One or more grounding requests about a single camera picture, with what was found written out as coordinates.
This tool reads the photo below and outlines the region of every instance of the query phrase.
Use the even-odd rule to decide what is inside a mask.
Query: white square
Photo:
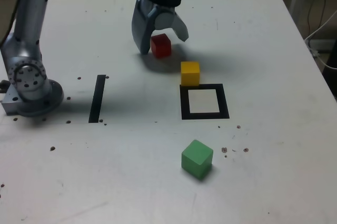
[[[190,113],[220,112],[215,90],[189,90]]]

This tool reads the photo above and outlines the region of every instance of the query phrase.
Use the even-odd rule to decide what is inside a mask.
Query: black tape strip
[[[98,75],[96,80],[95,92],[93,96],[93,102],[91,103],[89,123],[98,123],[98,120],[100,119],[104,84],[105,84],[105,75]]]

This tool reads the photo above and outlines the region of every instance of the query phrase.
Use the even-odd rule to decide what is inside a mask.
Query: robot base
[[[2,106],[7,115],[21,115],[35,117],[52,111],[61,104],[63,90],[59,83],[49,80],[52,90],[49,95],[41,100],[24,102],[17,94],[13,85],[10,85],[2,101]]]

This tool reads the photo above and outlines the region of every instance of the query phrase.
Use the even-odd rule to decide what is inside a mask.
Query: white cable
[[[312,35],[314,35],[316,32],[318,32],[324,25],[326,25],[333,17],[334,17],[334,15],[337,13],[337,11],[335,11],[332,15],[331,15],[331,17],[329,17],[329,19],[320,27],[320,28],[318,28],[315,32],[313,32],[312,34],[310,34],[307,38],[305,38],[304,39],[304,42],[308,39],[308,38],[310,38]],[[308,44],[306,44],[306,46],[307,46],[307,48],[310,50],[310,52],[311,52],[311,54],[312,54],[312,56],[313,57],[317,57],[319,60],[320,60],[320,62],[325,66],[325,67],[327,67],[327,68],[329,68],[329,69],[331,69],[331,70],[337,70],[337,68],[336,67],[330,67],[329,65],[327,65],[325,62],[323,62],[323,60],[321,59],[321,57],[320,57],[320,54],[316,51],[316,50],[314,50],[314,49],[312,49],[312,48],[310,48],[309,46],[308,46]]]
[[[330,66],[327,65],[325,62],[323,62],[323,60],[320,58],[320,55],[318,55],[317,58],[318,58],[318,60],[321,61],[321,63],[322,63],[324,66],[328,67],[328,68],[331,69],[331,70],[337,70],[336,67],[330,67]]]
[[[306,41],[308,38],[310,38],[312,35],[314,35],[316,32],[318,32],[324,25],[326,25],[332,18],[333,16],[337,13],[337,11],[335,11],[331,17],[320,27],[318,28],[315,32],[313,32],[312,34],[310,34],[307,38],[304,39],[304,41]]]

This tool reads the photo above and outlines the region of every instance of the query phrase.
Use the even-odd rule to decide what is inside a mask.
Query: cable
[[[331,69],[331,70],[337,70],[337,67],[331,67],[329,65],[327,65],[325,62],[323,62],[323,60],[320,58],[320,56],[317,56],[318,60],[321,61],[321,63],[326,66],[327,68]]]
[[[322,29],[335,15],[336,15],[336,13],[337,13],[337,10],[331,15],[331,17],[329,17],[329,19],[321,26],[321,27],[319,27],[315,32],[313,32],[312,34],[310,34],[307,38],[305,38],[304,39],[304,42],[308,39],[308,38],[310,38],[311,36],[313,36],[315,33],[317,33],[320,29]],[[317,53],[317,51],[316,50],[314,50],[314,49],[312,49],[312,48],[310,48],[308,45],[306,45],[307,46],[307,48],[309,49],[309,51],[310,51],[310,53],[313,55],[313,57],[317,57],[320,61],[321,61],[321,63],[324,65],[324,66],[326,66],[327,68],[329,68],[329,69],[331,69],[331,70],[337,70],[337,68],[336,67],[331,67],[331,66],[329,66],[329,65],[327,65],[325,62],[323,62],[323,60],[320,58],[320,55],[319,55],[319,53]]]
[[[325,13],[325,7],[326,7],[326,0],[324,0],[323,9],[322,9],[322,14],[321,14],[321,19],[320,19],[320,23],[319,23],[319,25],[318,25],[318,28],[320,28],[321,25],[322,25],[323,16],[324,16],[324,13]],[[310,42],[311,42],[311,39],[314,38],[314,36],[315,36],[315,35],[313,35],[313,36],[308,40],[308,45],[309,45],[309,47],[311,47]]]
[[[9,22],[9,27],[7,29],[7,32],[4,36],[4,38],[2,39],[1,43],[0,43],[0,48],[3,46],[3,44],[5,43],[7,37],[9,36],[9,33],[11,32],[12,30],[12,27],[13,27],[13,23],[14,23],[14,20],[15,20],[15,17],[16,17],[16,12],[17,12],[17,8],[18,8],[18,5],[19,5],[19,2],[20,0],[16,0],[16,3],[15,3],[15,6],[14,6],[14,10],[12,12],[12,15],[11,15],[11,20]]]
[[[314,2],[315,2],[315,0],[311,1],[310,8],[309,8],[309,11],[308,11],[308,16],[307,16],[307,19],[306,19],[306,21],[308,23],[308,28],[309,28],[308,35],[310,35],[310,20],[309,20],[309,18],[310,18],[311,9],[312,9],[312,6],[314,5]]]
[[[320,27],[320,28],[318,28],[315,32],[313,32],[312,34],[310,34],[308,37],[306,37],[305,39],[304,39],[304,41],[306,41],[308,38],[310,38],[312,35],[314,35],[316,32],[318,32],[320,29],[322,29],[323,28],[323,26],[324,25],[326,25],[334,16],[335,16],[335,14],[337,13],[337,11],[335,11],[332,15],[331,15],[331,17],[329,17],[329,19]]]

